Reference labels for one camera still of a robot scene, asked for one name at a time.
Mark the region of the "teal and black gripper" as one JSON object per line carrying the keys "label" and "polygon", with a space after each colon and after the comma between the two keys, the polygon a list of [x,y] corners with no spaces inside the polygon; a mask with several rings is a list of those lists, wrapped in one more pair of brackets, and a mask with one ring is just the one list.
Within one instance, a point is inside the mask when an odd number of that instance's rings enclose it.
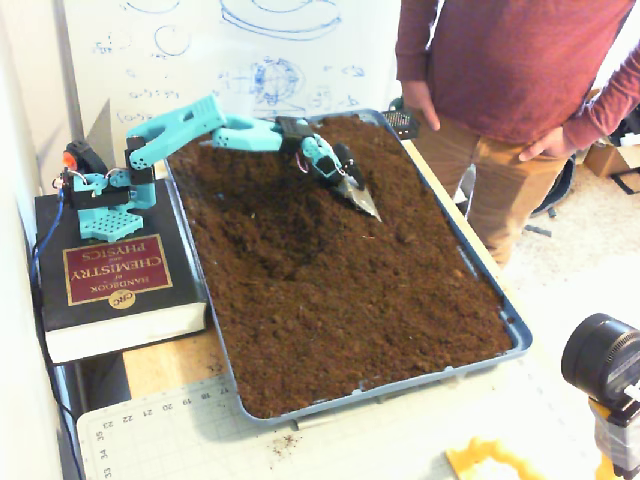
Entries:
{"label": "teal and black gripper", "polygon": [[356,207],[382,221],[355,156],[345,144],[331,146],[319,135],[313,135],[302,141],[301,150],[321,179]]}

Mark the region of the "person's right hand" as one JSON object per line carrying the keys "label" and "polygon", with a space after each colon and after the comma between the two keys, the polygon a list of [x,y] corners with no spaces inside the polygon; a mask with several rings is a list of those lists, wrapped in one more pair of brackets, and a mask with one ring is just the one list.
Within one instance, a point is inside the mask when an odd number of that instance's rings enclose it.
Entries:
{"label": "person's right hand", "polygon": [[433,131],[441,126],[428,85],[423,80],[401,81],[404,105],[419,121]]}

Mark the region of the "person's left hand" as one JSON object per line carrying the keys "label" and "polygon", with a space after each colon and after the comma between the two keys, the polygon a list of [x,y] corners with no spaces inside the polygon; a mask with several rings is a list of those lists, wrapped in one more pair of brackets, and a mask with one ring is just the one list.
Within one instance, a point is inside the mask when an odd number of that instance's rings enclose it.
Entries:
{"label": "person's left hand", "polygon": [[527,146],[518,159],[527,162],[542,155],[567,158],[576,150],[576,145],[569,139],[564,127],[559,126]]}

